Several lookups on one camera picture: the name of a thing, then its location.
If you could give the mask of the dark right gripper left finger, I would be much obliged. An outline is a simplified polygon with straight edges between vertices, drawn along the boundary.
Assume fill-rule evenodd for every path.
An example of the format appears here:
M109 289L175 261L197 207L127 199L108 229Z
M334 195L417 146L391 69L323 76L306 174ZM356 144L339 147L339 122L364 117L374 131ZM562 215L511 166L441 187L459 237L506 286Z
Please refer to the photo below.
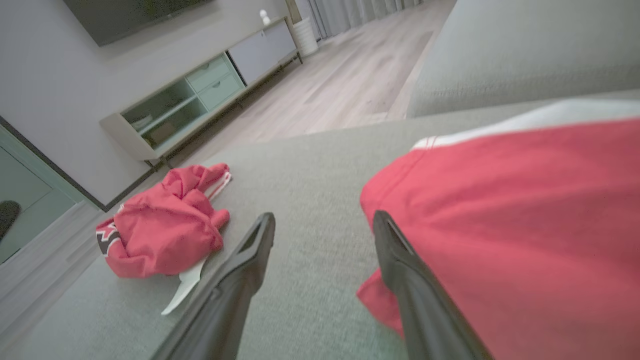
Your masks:
M250 302L262 287L276 220L257 217L150 360L236 360Z

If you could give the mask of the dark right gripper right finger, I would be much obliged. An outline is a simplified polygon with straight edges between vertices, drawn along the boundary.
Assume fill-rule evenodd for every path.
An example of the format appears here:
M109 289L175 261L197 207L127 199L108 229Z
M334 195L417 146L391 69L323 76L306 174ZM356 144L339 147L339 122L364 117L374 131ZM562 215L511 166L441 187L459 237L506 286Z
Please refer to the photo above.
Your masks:
M493 360L393 217L377 210L372 230L382 280L397 299L409 360Z

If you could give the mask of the red jersey with black number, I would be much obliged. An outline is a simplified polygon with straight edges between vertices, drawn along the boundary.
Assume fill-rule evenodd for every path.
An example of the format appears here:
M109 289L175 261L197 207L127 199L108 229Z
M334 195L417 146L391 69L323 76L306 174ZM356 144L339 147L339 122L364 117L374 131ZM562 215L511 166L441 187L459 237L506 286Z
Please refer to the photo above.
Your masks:
M224 162L173 168L96 226L100 251L120 278L178 276L180 283L162 310L164 316L185 300L200 282L206 259L224 246L221 230L230 212L215 209L211 201L232 177Z

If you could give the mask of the red shorts with white stripe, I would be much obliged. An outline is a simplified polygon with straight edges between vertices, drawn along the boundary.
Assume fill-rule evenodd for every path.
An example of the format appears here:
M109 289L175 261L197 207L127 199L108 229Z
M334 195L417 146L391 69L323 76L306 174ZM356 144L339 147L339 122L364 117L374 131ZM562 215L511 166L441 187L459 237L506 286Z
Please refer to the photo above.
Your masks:
M425 137L363 187L493 360L640 360L640 100ZM357 292L405 336L380 267Z

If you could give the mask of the grey fabric sofa seat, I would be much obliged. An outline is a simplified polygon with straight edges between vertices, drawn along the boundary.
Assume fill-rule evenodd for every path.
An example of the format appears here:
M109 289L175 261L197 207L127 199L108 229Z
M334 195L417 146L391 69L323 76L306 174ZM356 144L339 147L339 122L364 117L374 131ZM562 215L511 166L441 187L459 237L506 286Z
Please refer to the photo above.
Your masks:
M214 200L230 221L224 249L208 258L212 278L260 214L275 238L261 288L251 299L240 360L407 360L403 341L356 297L377 268L360 205L375 173L420 139L504 121L553 100L384 121L236 146L205 161L226 163L232 180ZM150 360L201 288L171 314L176 276L125 279L100 256L0 360Z

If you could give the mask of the grey low tv cabinet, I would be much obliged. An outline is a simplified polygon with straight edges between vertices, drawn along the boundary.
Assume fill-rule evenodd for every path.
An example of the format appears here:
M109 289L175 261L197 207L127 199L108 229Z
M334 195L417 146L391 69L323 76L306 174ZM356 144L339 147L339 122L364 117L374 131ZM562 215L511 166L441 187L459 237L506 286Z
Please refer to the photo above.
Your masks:
M133 160L169 166L215 117L294 60L302 55L287 18L273 20L100 125Z

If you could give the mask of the grey sofa cushion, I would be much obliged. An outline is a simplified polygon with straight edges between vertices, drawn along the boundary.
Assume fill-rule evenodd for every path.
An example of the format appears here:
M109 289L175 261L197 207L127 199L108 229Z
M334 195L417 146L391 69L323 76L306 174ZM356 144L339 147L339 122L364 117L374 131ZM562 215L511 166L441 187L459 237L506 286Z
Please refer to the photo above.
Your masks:
M457 0L408 117L640 89L640 0Z

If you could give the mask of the white ribbed bin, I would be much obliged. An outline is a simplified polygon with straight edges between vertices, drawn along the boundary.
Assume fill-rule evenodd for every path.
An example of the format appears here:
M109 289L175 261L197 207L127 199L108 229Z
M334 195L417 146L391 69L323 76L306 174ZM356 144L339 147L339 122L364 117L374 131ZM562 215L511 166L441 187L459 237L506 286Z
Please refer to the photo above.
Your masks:
M319 45L313 31L313 23L309 17L302 18L292 25L294 41L302 57L308 57L318 52Z

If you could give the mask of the grey curtain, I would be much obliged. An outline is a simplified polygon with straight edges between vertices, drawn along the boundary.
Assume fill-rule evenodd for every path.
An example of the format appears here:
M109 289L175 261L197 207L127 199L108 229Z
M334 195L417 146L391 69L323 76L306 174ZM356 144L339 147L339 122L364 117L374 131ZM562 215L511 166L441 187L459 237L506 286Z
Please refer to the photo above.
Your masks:
M317 40L387 18L427 0L295 0L302 19L308 19Z

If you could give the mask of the dark wall television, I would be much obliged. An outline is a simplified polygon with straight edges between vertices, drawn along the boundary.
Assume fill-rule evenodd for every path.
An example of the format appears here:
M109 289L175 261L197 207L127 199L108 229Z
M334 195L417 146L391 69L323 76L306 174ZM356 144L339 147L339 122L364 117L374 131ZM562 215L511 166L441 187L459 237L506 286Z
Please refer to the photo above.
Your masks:
M214 0L62 0L94 42L103 47Z

